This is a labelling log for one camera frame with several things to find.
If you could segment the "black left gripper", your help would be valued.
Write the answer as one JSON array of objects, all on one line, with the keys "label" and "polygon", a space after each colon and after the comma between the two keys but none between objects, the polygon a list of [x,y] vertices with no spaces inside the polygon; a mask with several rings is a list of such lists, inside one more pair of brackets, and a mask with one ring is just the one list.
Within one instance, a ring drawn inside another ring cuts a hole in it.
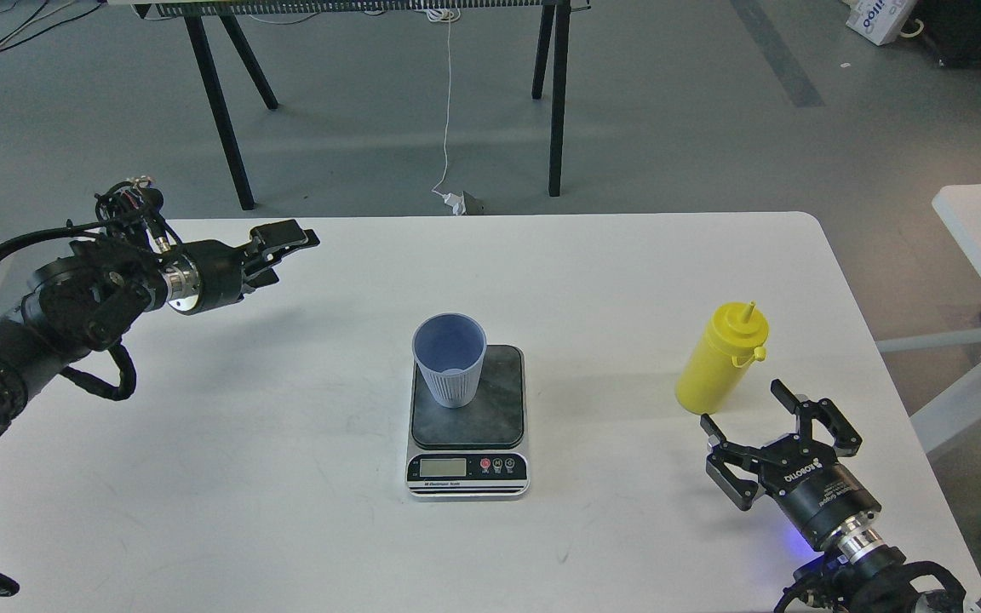
[{"label": "black left gripper", "polygon": [[320,245],[312,229],[295,220],[253,226],[250,240],[241,247],[217,240],[188,242],[167,264],[167,303],[184,315],[201,314],[230,306],[272,284],[279,283],[275,264],[299,249]]}]

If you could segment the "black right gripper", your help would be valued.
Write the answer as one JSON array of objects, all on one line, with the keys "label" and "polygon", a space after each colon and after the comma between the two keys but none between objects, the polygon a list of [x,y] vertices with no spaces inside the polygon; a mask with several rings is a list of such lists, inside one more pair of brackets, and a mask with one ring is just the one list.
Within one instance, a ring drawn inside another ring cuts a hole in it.
[{"label": "black right gripper", "polygon": [[[862,438],[833,400],[800,399],[779,379],[770,389],[795,417],[794,433],[756,449],[729,442],[711,415],[702,415],[709,446],[706,473],[740,511],[748,511],[760,492],[774,498],[806,543],[824,552],[844,521],[882,509],[838,461],[856,456]],[[832,444],[814,438],[814,424],[828,431]]]}]

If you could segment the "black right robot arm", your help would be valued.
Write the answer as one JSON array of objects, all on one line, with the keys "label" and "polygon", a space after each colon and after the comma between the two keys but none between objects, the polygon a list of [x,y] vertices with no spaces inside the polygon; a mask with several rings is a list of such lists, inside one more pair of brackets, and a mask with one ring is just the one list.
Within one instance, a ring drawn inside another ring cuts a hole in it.
[{"label": "black right robot arm", "polygon": [[780,380],[771,391],[795,417],[793,432],[764,447],[726,438],[711,416],[706,473],[741,511],[768,496],[817,558],[794,573],[775,605],[794,602],[830,612],[961,612],[967,596],[958,579],[931,561],[910,562],[873,527],[881,504],[842,466],[862,438],[833,400],[795,396]]}]

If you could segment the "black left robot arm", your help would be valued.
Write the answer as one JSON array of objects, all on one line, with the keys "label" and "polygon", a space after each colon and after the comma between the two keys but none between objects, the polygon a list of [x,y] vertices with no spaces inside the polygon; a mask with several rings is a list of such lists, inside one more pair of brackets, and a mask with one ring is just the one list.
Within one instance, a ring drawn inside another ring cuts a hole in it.
[{"label": "black left robot arm", "polygon": [[[240,247],[186,242],[161,214],[163,202],[151,178],[127,179],[95,195],[92,224],[0,243],[0,261],[51,240],[71,249],[37,269],[27,294],[0,317],[0,436],[58,376],[101,398],[129,398],[137,374],[123,337],[141,314],[166,304],[193,315],[238,303],[277,283],[285,256],[319,245],[293,220],[253,226]],[[0,597],[17,590],[0,573]]]}]

